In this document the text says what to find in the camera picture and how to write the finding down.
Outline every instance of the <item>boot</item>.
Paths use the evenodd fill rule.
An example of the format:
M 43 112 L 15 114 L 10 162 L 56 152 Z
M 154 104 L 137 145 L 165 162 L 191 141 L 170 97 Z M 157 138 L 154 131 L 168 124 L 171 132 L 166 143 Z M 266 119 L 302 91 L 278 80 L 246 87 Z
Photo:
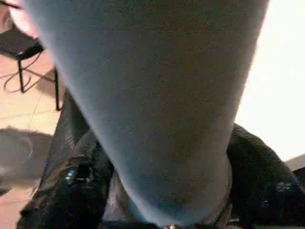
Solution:
M 233 171 L 233 209 L 244 228 L 305 226 L 305 191 L 271 148 L 235 125 L 227 153 Z

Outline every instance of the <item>person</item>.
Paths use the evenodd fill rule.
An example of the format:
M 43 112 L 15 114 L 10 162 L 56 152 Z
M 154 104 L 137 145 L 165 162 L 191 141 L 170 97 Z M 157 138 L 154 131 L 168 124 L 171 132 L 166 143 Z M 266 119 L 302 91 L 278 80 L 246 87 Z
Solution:
M 24 1 L 134 217 L 210 224 L 227 206 L 226 149 L 267 2 Z

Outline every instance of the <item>black leather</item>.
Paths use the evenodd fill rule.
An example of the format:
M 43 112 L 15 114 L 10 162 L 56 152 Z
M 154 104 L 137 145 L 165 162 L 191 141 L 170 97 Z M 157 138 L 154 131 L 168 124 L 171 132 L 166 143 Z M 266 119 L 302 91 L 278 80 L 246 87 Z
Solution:
M 305 192 L 271 148 L 235 124 L 227 153 L 233 207 L 246 227 L 305 226 Z
M 96 228 L 113 173 L 102 147 L 66 92 L 41 184 L 18 229 Z

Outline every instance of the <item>white wall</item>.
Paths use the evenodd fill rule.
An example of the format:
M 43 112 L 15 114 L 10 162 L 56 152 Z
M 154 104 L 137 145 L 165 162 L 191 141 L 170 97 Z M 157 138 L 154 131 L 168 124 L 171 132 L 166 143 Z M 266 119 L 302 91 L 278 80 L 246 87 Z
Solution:
M 271 0 L 236 122 L 305 167 L 304 0 Z

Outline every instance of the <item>tiled floor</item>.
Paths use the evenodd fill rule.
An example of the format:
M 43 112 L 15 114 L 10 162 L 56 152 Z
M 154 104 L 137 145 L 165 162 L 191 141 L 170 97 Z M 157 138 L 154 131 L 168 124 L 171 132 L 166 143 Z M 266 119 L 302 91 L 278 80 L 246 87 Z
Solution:
M 33 61 L 33 58 L 23 61 L 23 66 Z M 53 77 L 53 63 L 47 51 L 43 52 L 31 70 L 49 77 Z M 24 73 L 24 81 L 29 76 L 30 88 L 25 94 L 10 93 L 20 88 L 18 76 L 4 84 L 9 78 L 6 75 L 17 71 L 15 60 L 0 55 L 0 128 L 12 126 L 18 129 L 30 129 L 46 134 L 53 134 L 60 112 L 55 110 L 54 83 L 41 80 L 39 77 Z M 60 97 L 64 87 L 60 84 Z M 13 229 L 19 218 L 19 210 L 27 203 L 31 196 L 31 188 L 14 188 L 0 198 L 0 228 Z

